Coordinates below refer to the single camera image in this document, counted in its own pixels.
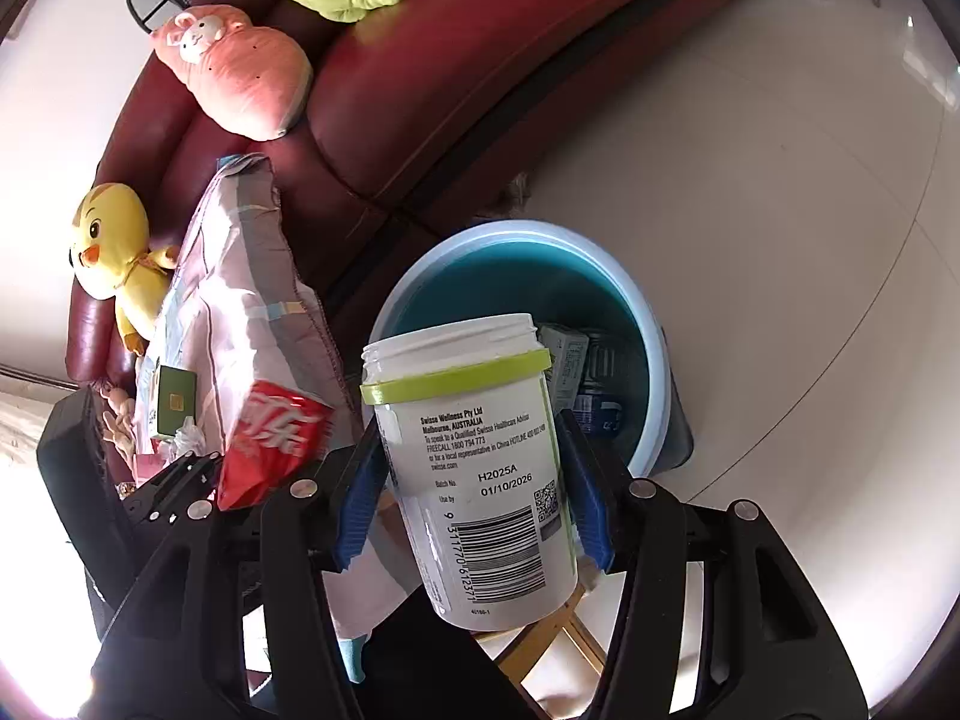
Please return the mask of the red yellow snack bag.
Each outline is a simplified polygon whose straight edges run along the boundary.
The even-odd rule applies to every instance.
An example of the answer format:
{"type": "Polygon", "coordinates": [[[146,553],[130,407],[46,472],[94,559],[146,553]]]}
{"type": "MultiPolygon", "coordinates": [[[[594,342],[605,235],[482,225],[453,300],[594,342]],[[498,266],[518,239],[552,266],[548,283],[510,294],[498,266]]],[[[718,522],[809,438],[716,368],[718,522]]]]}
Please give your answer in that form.
{"type": "Polygon", "coordinates": [[[252,385],[226,445],[218,478],[220,511],[254,507],[329,442],[334,410],[276,383],[252,385]]]}

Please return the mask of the white supplement jar green band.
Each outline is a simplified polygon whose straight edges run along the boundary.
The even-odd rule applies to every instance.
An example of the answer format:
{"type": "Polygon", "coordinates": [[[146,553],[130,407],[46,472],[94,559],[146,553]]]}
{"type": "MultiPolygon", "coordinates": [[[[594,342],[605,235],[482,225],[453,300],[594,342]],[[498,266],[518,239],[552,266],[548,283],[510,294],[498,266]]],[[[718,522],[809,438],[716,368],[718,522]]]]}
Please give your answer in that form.
{"type": "Polygon", "coordinates": [[[361,396],[391,465],[434,611],[472,632],[523,628],[578,582],[545,374],[527,314],[368,344],[361,396]]]}

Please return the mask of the clear plastic bag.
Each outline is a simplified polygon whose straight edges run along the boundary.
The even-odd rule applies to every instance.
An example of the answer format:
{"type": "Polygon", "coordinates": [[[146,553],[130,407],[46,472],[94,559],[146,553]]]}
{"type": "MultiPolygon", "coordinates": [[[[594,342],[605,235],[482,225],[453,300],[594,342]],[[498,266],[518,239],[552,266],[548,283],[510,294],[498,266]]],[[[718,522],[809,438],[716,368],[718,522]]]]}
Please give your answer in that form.
{"type": "Polygon", "coordinates": [[[172,436],[156,440],[156,454],[169,465],[182,457],[203,457],[206,454],[206,442],[202,429],[188,416],[172,436]]]}

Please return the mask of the green tea box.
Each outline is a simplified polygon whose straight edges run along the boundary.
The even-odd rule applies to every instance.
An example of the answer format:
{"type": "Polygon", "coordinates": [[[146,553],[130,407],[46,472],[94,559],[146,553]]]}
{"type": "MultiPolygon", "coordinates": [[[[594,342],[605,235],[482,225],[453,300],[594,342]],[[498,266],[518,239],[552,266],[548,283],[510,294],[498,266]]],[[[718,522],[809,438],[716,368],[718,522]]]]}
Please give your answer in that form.
{"type": "Polygon", "coordinates": [[[160,366],[153,387],[153,433],[172,437],[187,418],[195,418],[197,374],[179,367],[160,366]]]}

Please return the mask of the pink paper cup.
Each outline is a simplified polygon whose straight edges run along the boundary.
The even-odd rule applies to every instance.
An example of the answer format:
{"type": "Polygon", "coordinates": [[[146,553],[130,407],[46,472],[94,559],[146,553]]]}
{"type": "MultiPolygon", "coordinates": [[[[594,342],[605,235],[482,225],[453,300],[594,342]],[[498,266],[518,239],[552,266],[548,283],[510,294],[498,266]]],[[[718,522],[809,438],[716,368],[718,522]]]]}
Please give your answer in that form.
{"type": "Polygon", "coordinates": [[[171,458],[164,454],[135,454],[132,460],[132,476],[137,486],[143,486],[153,476],[161,473],[171,458]]]}

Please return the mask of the teal plastic trash bin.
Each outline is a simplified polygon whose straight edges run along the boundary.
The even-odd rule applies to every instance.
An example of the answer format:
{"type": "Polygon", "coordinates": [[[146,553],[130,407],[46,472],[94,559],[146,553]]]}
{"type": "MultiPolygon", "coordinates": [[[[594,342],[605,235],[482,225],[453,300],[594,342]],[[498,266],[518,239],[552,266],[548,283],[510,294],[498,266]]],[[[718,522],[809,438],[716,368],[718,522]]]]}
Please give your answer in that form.
{"type": "Polygon", "coordinates": [[[480,224],[423,255],[374,322],[374,341],[500,314],[529,314],[560,371],[556,406],[636,476],[693,455],[669,348],[651,305],[612,255],[556,224],[480,224]]]}

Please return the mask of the beige rabbit plush toy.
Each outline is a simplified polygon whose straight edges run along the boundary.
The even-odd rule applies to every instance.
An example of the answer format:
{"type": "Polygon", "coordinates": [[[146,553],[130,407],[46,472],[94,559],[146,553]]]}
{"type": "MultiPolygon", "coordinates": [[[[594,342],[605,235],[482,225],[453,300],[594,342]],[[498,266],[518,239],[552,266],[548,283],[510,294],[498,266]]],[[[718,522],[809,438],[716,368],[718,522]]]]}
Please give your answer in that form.
{"type": "Polygon", "coordinates": [[[104,400],[106,406],[101,413],[103,439],[114,445],[114,449],[133,468],[135,460],[135,433],[133,432],[133,411],[135,400],[122,387],[101,380],[94,385],[94,392],[104,400]]]}

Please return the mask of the pink plaid tablecloth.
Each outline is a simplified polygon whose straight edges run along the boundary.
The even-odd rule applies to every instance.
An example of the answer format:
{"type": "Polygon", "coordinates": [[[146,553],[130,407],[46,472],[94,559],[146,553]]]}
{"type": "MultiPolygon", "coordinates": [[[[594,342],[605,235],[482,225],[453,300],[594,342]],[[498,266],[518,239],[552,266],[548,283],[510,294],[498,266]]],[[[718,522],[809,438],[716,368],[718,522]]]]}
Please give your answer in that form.
{"type": "Polygon", "coordinates": [[[137,366],[135,437],[156,452],[153,387],[160,366],[197,374],[195,424],[206,451],[226,454],[239,411],[257,380],[334,410],[316,460],[361,437],[359,406],[316,293],[301,281],[281,231],[280,195],[263,154],[229,156],[187,226],[178,266],[137,366]]]}

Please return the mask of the yellow chick plush toy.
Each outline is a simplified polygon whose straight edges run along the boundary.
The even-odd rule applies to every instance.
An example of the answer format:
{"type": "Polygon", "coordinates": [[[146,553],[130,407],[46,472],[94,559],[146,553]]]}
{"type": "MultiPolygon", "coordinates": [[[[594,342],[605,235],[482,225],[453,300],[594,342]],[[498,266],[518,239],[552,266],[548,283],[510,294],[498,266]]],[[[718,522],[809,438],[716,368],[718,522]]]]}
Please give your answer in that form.
{"type": "Polygon", "coordinates": [[[70,265],[88,296],[114,301],[124,348],[143,356],[178,265],[179,249],[149,247],[148,216],[125,184],[95,185],[71,222],[70,265]]]}

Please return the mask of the dark red leather sofa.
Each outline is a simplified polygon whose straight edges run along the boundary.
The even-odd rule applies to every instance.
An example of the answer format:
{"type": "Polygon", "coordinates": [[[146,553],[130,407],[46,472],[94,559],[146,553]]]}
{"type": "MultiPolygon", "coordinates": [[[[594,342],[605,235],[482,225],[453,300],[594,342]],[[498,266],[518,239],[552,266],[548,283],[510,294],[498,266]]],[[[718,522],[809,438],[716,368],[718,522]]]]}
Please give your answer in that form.
{"type": "Polygon", "coordinates": [[[285,31],[313,62],[301,121],[263,153],[296,268],[356,367],[418,257],[731,0],[402,0],[352,26],[290,0],[199,2],[285,31]]]}

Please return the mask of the pink carrot bunny plush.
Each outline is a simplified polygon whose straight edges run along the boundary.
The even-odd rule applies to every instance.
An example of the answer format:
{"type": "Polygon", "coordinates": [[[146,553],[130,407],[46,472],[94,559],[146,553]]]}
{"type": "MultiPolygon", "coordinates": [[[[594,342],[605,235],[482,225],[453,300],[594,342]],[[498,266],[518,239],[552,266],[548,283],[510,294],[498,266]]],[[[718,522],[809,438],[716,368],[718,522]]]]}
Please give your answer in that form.
{"type": "Polygon", "coordinates": [[[271,142],[299,121],[313,67],[285,32],[256,26],[231,5],[199,5],[156,28],[151,42],[156,57],[226,132],[271,142]]]}

